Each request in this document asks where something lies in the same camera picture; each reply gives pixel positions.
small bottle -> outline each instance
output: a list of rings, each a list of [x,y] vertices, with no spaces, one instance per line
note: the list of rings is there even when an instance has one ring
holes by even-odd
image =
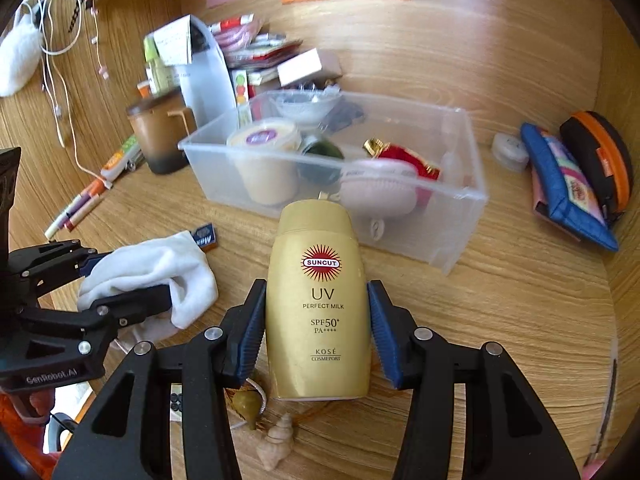
[[[327,200],[283,209],[266,299],[273,395],[287,400],[367,395],[369,299],[347,210]]]
[[[149,79],[152,94],[158,94],[175,86],[174,70],[162,62],[154,37],[146,36],[145,47],[146,76]]]

gold cap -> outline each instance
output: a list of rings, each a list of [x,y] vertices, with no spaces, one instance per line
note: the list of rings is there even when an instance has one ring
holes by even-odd
[[[380,139],[366,140],[362,146],[371,156],[378,156],[389,147],[388,142],[382,142]]]
[[[329,231],[356,238],[349,213],[329,200],[298,200],[286,206],[280,215],[280,236],[293,231]]]

clear plastic storage box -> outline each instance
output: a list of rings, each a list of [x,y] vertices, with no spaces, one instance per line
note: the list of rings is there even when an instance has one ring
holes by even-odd
[[[369,139],[411,150],[440,171],[437,180],[384,152],[372,159],[363,148]],[[460,108],[349,92],[265,92],[178,146],[209,200],[278,218],[287,204],[322,196],[348,209],[361,243],[445,273],[488,200]]]

white bowl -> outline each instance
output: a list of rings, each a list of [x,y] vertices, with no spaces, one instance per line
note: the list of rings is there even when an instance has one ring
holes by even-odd
[[[318,124],[338,104],[338,92],[282,92],[274,98],[278,112],[299,124]]]

purple jar label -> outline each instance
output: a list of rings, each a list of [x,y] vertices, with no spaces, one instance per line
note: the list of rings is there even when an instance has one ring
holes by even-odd
[[[257,146],[259,144],[266,144],[270,140],[273,140],[277,137],[278,133],[276,130],[262,130],[260,132],[255,132],[246,138],[246,143],[249,146]]]

